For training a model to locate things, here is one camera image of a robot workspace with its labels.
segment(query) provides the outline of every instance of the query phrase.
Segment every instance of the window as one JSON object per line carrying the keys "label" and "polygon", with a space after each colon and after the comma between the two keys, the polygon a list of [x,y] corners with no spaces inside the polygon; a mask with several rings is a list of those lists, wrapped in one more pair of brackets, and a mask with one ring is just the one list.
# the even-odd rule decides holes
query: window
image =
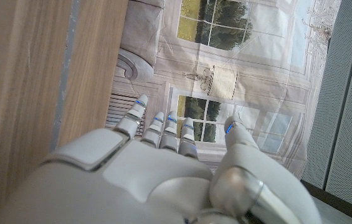
{"label": "window", "polygon": [[280,60],[288,20],[276,7],[242,0],[183,0],[178,38]]}
{"label": "window", "polygon": [[249,3],[183,0],[178,37],[222,50],[237,49],[250,37]]}
{"label": "window", "polygon": [[197,142],[225,144],[224,123],[233,114],[239,114],[243,124],[263,151],[277,153],[287,133],[292,117],[284,114],[263,112],[256,108],[232,105],[190,96],[178,96],[178,138],[185,118],[194,121],[194,137]]}

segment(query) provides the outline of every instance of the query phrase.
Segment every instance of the chair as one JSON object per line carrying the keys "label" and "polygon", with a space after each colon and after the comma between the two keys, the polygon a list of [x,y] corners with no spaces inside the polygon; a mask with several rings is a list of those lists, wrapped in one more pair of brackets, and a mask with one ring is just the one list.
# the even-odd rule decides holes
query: chair
{"label": "chair", "polygon": [[131,81],[153,77],[163,9],[164,0],[128,1],[117,66]]}

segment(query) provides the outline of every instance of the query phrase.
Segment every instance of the window frame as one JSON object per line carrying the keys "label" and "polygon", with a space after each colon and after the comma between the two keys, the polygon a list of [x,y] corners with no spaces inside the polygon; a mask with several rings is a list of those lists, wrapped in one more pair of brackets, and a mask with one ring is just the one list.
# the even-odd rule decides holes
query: window frame
{"label": "window frame", "polygon": [[[211,96],[207,96],[207,94],[203,93],[203,92],[195,92],[195,91],[187,91],[187,90],[180,90],[177,89],[175,87],[171,88],[171,99],[170,99],[170,111],[177,111],[178,108],[178,100],[179,100],[179,96],[189,96],[189,97],[193,97],[193,98],[199,98],[199,99],[203,99],[206,100],[206,105],[205,105],[205,110],[204,110],[204,120],[200,120],[200,119],[192,119],[195,122],[200,122],[203,123],[202,126],[202,135],[201,135],[201,140],[200,141],[196,141],[196,146],[197,147],[203,147],[203,148],[211,148],[211,147],[215,147],[216,149],[220,149],[220,148],[226,148],[224,144],[219,144],[216,142],[204,142],[203,141],[203,137],[204,137],[204,128],[206,123],[209,124],[220,124],[220,125],[224,125],[224,123],[220,123],[220,122],[216,122],[216,121],[207,121],[206,120],[206,115],[207,115],[207,106],[209,104],[209,101],[216,101],[216,102],[220,102],[220,103],[227,103],[227,104],[231,104],[231,105],[235,105],[235,106],[242,106],[243,102],[241,102],[241,105],[238,104],[239,102],[236,101],[232,101],[232,100],[225,100],[225,99],[219,99],[219,98],[215,98],[215,97],[211,97]],[[255,107],[249,107],[249,108],[253,108],[253,109],[257,109],[259,111],[262,111],[260,108],[255,108]],[[184,121],[185,118],[184,117],[177,117],[177,120],[180,121]],[[264,133],[264,134],[270,134],[270,135],[275,135],[275,136],[282,136],[282,142],[280,144],[280,146],[277,149],[277,152],[270,152],[270,151],[266,151],[266,150],[261,150],[263,152],[266,152],[267,154],[274,154],[277,155],[280,152],[280,148],[282,146],[282,143],[284,142],[284,139],[289,131],[289,127],[290,124],[292,123],[293,120],[293,116],[291,116],[290,121],[288,123],[287,129],[285,131],[284,134],[278,134],[278,133],[271,133],[269,131],[261,131],[262,127],[260,127],[260,133]]]}

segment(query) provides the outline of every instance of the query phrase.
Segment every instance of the window mullion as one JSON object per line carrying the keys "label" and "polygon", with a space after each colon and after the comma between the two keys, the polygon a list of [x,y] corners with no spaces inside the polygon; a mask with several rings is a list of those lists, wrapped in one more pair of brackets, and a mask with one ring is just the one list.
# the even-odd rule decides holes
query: window mullion
{"label": "window mullion", "polygon": [[278,134],[278,133],[272,133],[272,132],[268,132],[268,131],[260,131],[260,133],[263,133],[266,135],[266,138],[267,138],[267,135],[273,135],[273,136],[281,136],[281,137],[285,137],[284,134]]}
{"label": "window mullion", "polygon": [[212,37],[212,28],[213,28],[213,20],[214,20],[214,13],[216,13],[216,6],[217,6],[217,0],[214,1],[214,7],[213,7],[213,15],[212,15],[212,22],[211,22],[211,30],[209,31],[209,39],[207,41],[207,45],[211,45],[211,37]]}
{"label": "window mullion", "polygon": [[207,115],[207,107],[209,106],[209,100],[206,100],[205,111],[203,113],[203,125],[202,125],[202,134],[201,134],[201,141],[203,142],[203,137],[205,135],[205,126],[206,126],[206,115]]}
{"label": "window mullion", "polygon": [[251,9],[252,9],[252,8],[249,9],[248,18],[246,19],[244,37],[242,38],[242,43],[241,43],[241,45],[244,43],[245,36],[246,36],[246,32],[248,32],[247,27],[248,27],[248,23],[249,23],[249,19],[250,19],[250,12],[252,11]]}
{"label": "window mullion", "polygon": [[183,15],[180,15],[181,18],[185,18],[185,19],[190,19],[192,21],[196,21],[196,22],[205,22],[207,24],[210,24],[210,22],[208,21],[205,21],[205,20],[202,20],[202,19],[194,19],[194,18],[190,18],[190,17],[187,17],[187,16],[183,16]]}

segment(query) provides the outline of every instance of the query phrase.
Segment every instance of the tree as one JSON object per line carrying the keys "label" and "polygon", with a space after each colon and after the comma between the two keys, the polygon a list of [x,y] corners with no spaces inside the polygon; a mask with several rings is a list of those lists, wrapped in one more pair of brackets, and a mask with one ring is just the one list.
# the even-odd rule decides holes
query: tree
{"label": "tree", "polygon": [[[206,100],[186,97],[184,116],[186,118],[203,119]],[[194,122],[194,139],[200,141],[202,136],[202,123]]]}
{"label": "tree", "polygon": [[[253,25],[244,18],[247,12],[247,6],[242,2],[234,2],[228,0],[217,0],[216,10],[214,9],[215,0],[201,0],[201,8],[199,10],[199,18],[215,24],[229,27],[251,29]],[[198,43],[210,45],[212,47],[231,50],[240,46],[249,39],[251,32],[239,29],[230,29],[225,27],[213,26],[212,32],[210,24],[199,22],[197,27],[197,35],[195,41]]]}
{"label": "tree", "polygon": [[[220,104],[221,103],[215,102],[215,101],[209,102],[207,106],[207,113],[206,113],[206,119],[208,121],[216,121],[216,118],[219,115]],[[185,117],[203,120],[205,105],[206,105],[206,100],[187,96],[186,104],[185,104],[185,112],[184,112]],[[203,127],[203,123],[194,122],[194,138],[196,141],[201,140],[202,127]],[[215,142],[215,136],[216,136],[216,125],[206,124],[203,141]]]}

